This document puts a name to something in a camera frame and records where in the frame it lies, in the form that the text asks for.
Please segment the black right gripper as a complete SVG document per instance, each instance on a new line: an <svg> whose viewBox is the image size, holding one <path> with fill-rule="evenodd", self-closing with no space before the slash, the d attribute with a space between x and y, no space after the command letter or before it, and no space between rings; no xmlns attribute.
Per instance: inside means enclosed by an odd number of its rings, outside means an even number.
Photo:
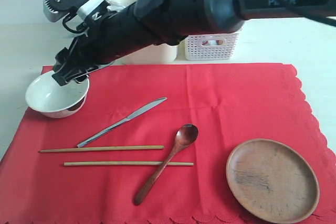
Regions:
<svg viewBox="0 0 336 224"><path fill-rule="evenodd" d="M76 36L56 55L52 78L65 86L83 83L89 73L136 51L137 21L133 11L93 12L85 19L87 32Z"/></svg>

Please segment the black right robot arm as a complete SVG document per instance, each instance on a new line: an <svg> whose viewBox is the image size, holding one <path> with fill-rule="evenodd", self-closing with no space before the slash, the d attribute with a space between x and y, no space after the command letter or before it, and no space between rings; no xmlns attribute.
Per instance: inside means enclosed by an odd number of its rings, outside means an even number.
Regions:
<svg viewBox="0 0 336 224"><path fill-rule="evenodd" d="M56 55L53 79L64 86L149 45L178 45L190 35L230 34L245 21L304 17L335 25L335 0L45 0L44 13L63 24L78 16L75 38Z"/></svg>

